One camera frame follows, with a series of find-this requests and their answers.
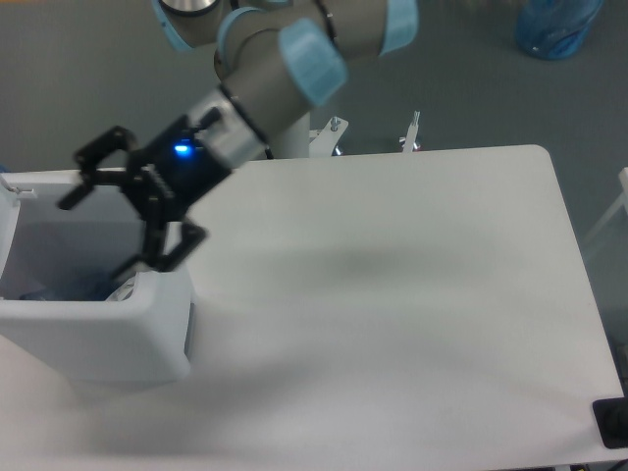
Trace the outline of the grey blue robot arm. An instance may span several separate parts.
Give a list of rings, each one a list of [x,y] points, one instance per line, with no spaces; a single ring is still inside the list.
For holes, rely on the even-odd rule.
[[[207,236],[187,215],[194,203],[272,154],[277,136],[345,84],[349,62],[403,48],[419,28],[414,1],[158,1],[154,9],[178,45],[216,45],[220,81],[145,145],[113,127],[75,153],[78,184],[59,207],[111,185],[143,224],[140,249],[112,271],[115,280],[176,270]]]

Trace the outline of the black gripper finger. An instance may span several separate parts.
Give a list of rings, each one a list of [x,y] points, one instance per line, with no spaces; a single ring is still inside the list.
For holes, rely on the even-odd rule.
[[[184,218],[175,222],[179,232],[171,240],[170,226],[170,222],[159,218],[146,220],[139,251],[115,268],[109,279],[122,281],[140,271],[176,271],[208,237],[205,228],[196,225],[189,218]]]
[[[57,207],[64,211],[72,210],[97,186],[122,187],[128,183],[130,174],[126,169],[102,170],[99,165],[118,151],[124,151],[130,157],[137,149],[135,135],[120,126],[110,128],[81,147],[74,154],[74,161],[78,165],[78,183],[58,200]]]

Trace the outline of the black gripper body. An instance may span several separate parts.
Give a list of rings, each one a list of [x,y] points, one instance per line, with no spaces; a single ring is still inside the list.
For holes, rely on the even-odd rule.
[[[182,115],[129,155],[122,193],[143,220],[180,221],[187,210],[232,174]]]

